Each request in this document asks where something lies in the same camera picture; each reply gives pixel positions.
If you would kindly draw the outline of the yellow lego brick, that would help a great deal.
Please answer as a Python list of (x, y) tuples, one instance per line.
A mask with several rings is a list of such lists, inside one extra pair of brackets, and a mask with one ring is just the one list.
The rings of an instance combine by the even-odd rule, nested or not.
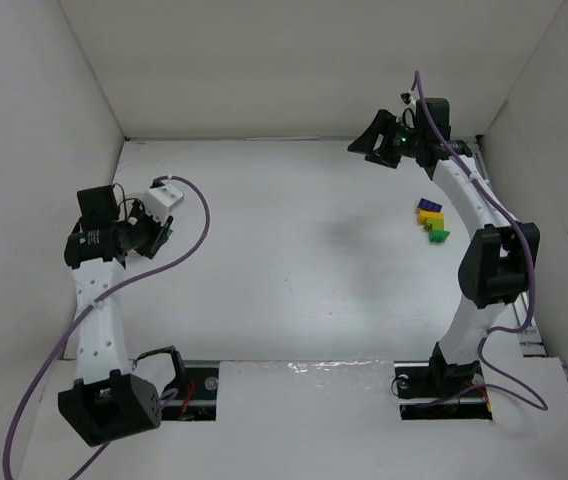
[(427, 222), (432, 220), (442, 220), (444, 218), (441, 212), (433, 212), (429, 210), (419, 209), (417, 212), (417, 222), (421, 225), (425, 225)]

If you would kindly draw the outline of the lime green lego brick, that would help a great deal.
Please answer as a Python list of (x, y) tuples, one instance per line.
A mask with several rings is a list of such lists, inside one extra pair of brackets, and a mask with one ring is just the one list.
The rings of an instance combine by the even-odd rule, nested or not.
[(445, 221), (443, 216), (435, 217), (435, 216), (428, 216), (425, 218), (424, 221), (424, 229), (426, 231), (445, 231)]

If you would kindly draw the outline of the dark green lego brick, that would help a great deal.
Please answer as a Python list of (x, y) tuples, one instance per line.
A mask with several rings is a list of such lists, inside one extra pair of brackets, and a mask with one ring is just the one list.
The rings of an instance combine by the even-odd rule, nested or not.
[(446, 230), (430, 230), (428, 238), (431, 243), (441, 244), (444, 243), (449, 236), (450, 232)]

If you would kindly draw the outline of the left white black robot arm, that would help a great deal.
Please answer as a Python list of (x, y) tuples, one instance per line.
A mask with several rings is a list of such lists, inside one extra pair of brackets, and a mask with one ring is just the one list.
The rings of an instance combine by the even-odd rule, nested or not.
[(96, 447), (159, 427), (161, 396), (186, 381), (184, 361), (173, 346), (132, 359), (125, 346), (121, 297), (129, 252), (152, 259), (168, 241), (172, 212), (182, 192), (155, 182), (134, 200), (127, 217), (111, 186), (77, 194), (80, 219), (67, 239), (64, 259), (76, 287), (78, 345), (70, 389), (58, 410), (84, 442)]

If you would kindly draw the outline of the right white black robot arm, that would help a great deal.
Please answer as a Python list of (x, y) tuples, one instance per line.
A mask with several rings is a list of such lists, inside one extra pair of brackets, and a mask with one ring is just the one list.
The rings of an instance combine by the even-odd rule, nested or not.
[(453, 321), (425, 366), (395, 368), (402, 399), (449, 398), (467, 391), (484, 366), (483, 349), (507, 306), (533, 285), (540, 242), (533, 223), (519, 222), (490, 191), (473, 152), (450, 138), (444, 98), (401, 96), (399, 115), (380, 110), (347, 148), (366, 161), (395, 168), (412, 158), (448, 197), (470, 243), (458, 268), (461, 300)]

